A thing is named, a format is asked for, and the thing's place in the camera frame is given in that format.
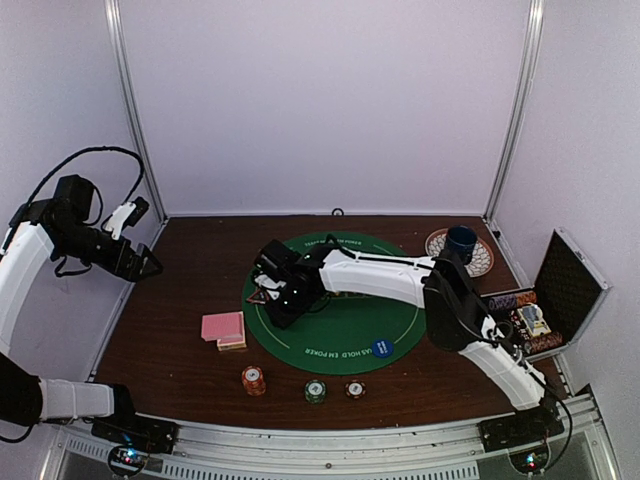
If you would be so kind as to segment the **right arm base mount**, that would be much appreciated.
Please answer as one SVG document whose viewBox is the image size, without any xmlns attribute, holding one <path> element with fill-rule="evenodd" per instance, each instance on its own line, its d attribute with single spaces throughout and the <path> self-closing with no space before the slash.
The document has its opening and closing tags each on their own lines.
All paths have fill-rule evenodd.
<svg viewBox="0 0 640 480">
<path fill-rule="evenodd" d="M 478 428 L 486 452 L 540 442 L 565 431 L 560 419 L 525 412 L 482 421 Z"/>
</svg>

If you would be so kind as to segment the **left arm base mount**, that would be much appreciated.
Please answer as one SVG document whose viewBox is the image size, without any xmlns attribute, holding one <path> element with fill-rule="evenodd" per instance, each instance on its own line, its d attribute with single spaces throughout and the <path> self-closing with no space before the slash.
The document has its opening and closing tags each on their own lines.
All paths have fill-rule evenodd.
<svg viewBox="0 0 640 480">
<path fill-rule="evenodd" d="M 179 430 L 175 422 L 139 415 L 94 418 L 91 424 L 93 436 L 151 454 L 171 454 Z"/>
</svg>

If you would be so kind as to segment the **brown poker chip stack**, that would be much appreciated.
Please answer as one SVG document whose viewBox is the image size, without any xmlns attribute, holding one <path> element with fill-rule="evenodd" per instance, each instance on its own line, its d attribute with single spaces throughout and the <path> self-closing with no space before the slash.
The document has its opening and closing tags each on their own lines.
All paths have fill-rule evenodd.
<svg viewBox="0 0 640 480">
<path fill-rule="evenodd" d="M 360 399 L 366 394 L 366 384 L 362 381 L 353 380 L 345 384 L 345 395 L 350 399 Z"/>
</svg>

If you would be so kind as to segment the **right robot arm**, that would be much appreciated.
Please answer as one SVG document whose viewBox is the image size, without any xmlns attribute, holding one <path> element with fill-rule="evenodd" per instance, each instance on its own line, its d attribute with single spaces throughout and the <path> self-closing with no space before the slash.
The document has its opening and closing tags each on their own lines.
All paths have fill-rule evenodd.
<svg viewBox="0 0 640 480">
<path fill-rule="evenodd" d="M 279 328 L 330 293 L 364 294 L 423 310 L 430 342 L 470 360 L 507 396 L 519 440 L 535 440 L 564 411 L 547 377 L 502 332 L 459 254 L 450 249 L 435 257 L 379 255 L 351 250 L 329 234 L 299 253 L 272 240 L 257 255 L 251 280 L 266 293 L 267 314 Z"/>
</svg>

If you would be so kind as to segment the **green poker chip stack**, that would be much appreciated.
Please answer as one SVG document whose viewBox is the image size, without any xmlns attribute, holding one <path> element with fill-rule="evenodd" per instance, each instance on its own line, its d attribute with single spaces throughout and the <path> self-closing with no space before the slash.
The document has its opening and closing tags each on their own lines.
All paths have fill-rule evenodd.
<svg viewBox="0 0 640 480">
<path fill-rule="evenodd" d="M 323 403 L 326 397 L 327 387 L 323 381 L 312 379 L 304 387 L 304 396 L 310 404 Z"/>
</svg>

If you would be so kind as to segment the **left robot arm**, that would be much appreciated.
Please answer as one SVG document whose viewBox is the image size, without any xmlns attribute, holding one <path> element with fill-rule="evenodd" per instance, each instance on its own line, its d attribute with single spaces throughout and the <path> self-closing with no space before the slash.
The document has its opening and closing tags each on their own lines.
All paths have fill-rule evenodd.
<svg viewBox="0 0 640 480">
<path fill-rule="evenodd" d="M 105 417 L 106 429 L 123 444 L 137 442 L 144 424 L 126 387 L 31 375 L 10 359 L 19 313 L 31 286 L 47 261 L 65 276 L 63 265 L 79 260 L 88 272 L 98 266 L 135 283 L 160 274 L 161 263 L 144 244 L 131 245 L 123 231 L 135 226 L 149 208 L 142 197 L 127 200 L 104 226 L 89 224 L 97 189 L 79 175 L 59 179 L 52 197 L 23 204 L 11 220 L 1 249 L 1 418 L 30 428 L 41 422 Z"/>
</svg>

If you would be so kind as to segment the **blue small blind button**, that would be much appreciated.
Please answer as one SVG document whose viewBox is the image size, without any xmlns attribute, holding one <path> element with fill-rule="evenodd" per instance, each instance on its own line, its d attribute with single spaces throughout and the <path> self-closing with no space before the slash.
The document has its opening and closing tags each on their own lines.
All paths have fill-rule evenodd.
<svg viewBox="0 0 640 480">
<path fill-rule="evenodd" d="M 394 344 L 388 339 L 376 339 L 371 345 L 371 353 L 376 358 L 389 358 L 394 353 Z"/>
</svg>

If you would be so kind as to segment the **black red triangular dealer button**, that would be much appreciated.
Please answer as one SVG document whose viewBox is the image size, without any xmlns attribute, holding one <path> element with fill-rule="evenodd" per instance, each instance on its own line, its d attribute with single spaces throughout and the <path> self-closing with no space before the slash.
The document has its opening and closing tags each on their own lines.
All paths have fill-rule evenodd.
<svg viewBox="0 0 640 480">
<path fill-rule="evenodd" d="M 247 298 L 246 302 L 254 305 L 265 305 L 269 300 L 269 295 L 262 289 L 256 288 Z"/>
</svg>

